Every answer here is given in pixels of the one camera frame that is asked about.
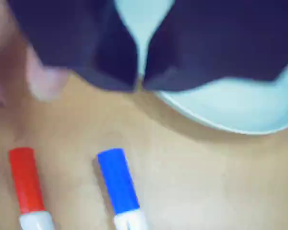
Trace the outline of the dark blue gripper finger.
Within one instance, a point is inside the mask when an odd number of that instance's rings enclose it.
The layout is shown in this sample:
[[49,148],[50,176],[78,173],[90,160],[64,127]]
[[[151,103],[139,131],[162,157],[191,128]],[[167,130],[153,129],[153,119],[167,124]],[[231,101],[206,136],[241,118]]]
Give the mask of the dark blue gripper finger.
[[44,65],[70,69],[104,90],[134,90],[136,44],[114,1],[10,0],[8,5]]
[[143,87],[272,81],[288,64],[288,0],[178,0],[153,35]]

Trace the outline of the blurred pink human hand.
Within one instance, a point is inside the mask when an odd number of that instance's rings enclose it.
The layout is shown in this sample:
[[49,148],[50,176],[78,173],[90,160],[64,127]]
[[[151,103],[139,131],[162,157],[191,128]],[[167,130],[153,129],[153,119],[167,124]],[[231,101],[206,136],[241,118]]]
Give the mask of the blurred pink human hand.
[[42,64],[34,48],[21,34],[5,0],[0,0],[0,122],[23,132],[22,97],[31,94],[40,101],[56,98],[68,82],[67,69]]

